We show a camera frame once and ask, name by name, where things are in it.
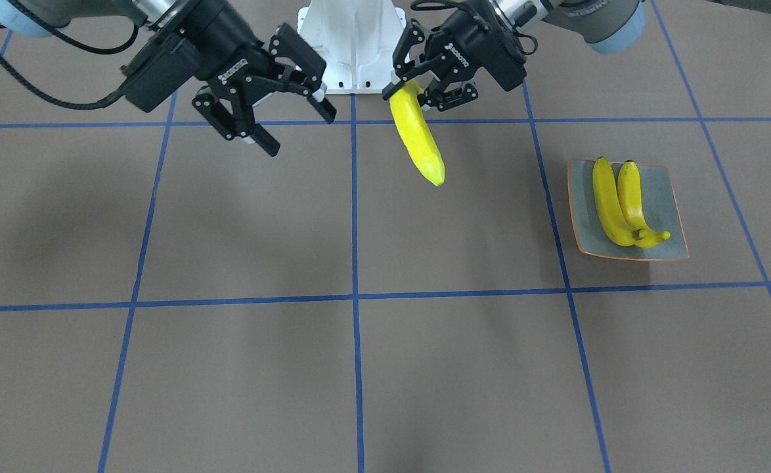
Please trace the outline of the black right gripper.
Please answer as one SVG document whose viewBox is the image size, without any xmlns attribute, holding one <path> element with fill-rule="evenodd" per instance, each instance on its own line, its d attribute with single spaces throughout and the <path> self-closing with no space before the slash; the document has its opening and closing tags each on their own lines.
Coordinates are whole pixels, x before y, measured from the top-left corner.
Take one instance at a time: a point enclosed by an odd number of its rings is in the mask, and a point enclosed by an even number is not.
<svg viewBox="0 0 771 473">
<path fill-rule="evenodd" d="M 176 1 L 149 27 L 154 31 L 152 37 L 178 33 L 196 46 L 202 59 L 193 77 L 202 81 L 223 75 L 242 59 L 260 72 L 269 71 L 274 60 L 281 68 L 280 90 L 304 97 L 326 123 L 334 123 L 337 110 L 326 98 L 323 81 L 326 62 L 292 25 L 278 25 L 269 40 L 269 53 L 227 1 Z M 256 144 L 274 158 L 280 143 L 257 123 L 253 106 L 243 99 L 236 86 L 205 86 L 192 105 L 220 137 Z"/>
</svg>

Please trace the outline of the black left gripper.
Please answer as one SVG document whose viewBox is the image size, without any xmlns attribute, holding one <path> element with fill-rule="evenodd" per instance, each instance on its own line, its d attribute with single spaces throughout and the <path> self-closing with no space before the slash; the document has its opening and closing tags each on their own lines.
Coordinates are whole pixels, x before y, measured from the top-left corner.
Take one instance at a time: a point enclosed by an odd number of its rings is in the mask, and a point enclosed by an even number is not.
<svg viewBox="0 0 771 473">
<path fill-rule="evenodd" d="M 526 55 L 491 1 L 428 1 L 425 9 L 454 12 L 433 29 L 409 19 L 392 54 L 393 72 L 383 100 L 427 73 L 430 84 L 412 94 L 423 111 L 443 112 L 478 99 L 477 87 L 469 80 L 481 68 L 505 91 L 523 83 Z M 453 83 L 460 87 L 447 89 Z"/>
</svg>

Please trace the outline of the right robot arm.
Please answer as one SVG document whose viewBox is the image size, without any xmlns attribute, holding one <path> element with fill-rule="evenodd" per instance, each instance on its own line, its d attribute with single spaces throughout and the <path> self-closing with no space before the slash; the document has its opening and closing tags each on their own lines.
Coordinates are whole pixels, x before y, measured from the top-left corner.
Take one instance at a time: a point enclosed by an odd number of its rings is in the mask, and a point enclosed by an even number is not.
<svg viewBox="0 0 771 473">
<path fill-rule="evenodd" d="M 133 24 L 121 46 L 95 48 L 62 33 L 73 19 L 124 17 Z M 190 78 L 202 81 L 192 103 L 220 136 L 260 146 L 271 156 L 278 141 L 257 123 L 253 109 L 275 93 L 307 99 L 326 123 L 336 109 L 326 99 L 325 60 L 287 23 L 265 44 L 227 1 L 0 1 L 0 28 L 31 37 L 55 37 L 108 56 L 130 48 L 141 29 L 152 31 L 137 56 L 122 67 L 125 79 L 104 98 L 77 104 L 53 98 L 20 75 L 0 54 L 0 65 L 25 89 L 67 110 L 102 110 L 127 99 L 150 112 Z"/>
</svg>

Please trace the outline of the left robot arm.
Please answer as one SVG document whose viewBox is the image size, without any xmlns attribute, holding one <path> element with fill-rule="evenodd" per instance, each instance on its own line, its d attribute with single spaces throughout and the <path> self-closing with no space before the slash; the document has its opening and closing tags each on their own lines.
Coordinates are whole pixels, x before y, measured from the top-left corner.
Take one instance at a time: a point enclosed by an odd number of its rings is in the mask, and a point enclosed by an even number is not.
<svg viewBox="0 0 771 473">
<path fill-rule="evenodd" d="M 430 73 L 430 84 L 415 94 L 422 110 L 446 111 L 477 99 L 479 70 L 505 91 L 521 86 L 530 56 L 523 39 L 537 45 L 529 29 L 539 23 L 574 32 L 601 54 L 625 50 L 646 25 L 640 1 L 414 1 L 410 8 L 452 10 L 431 29 L 410 19 L 392 54 L 392 78 L 383 99 Z"/>
</svg>

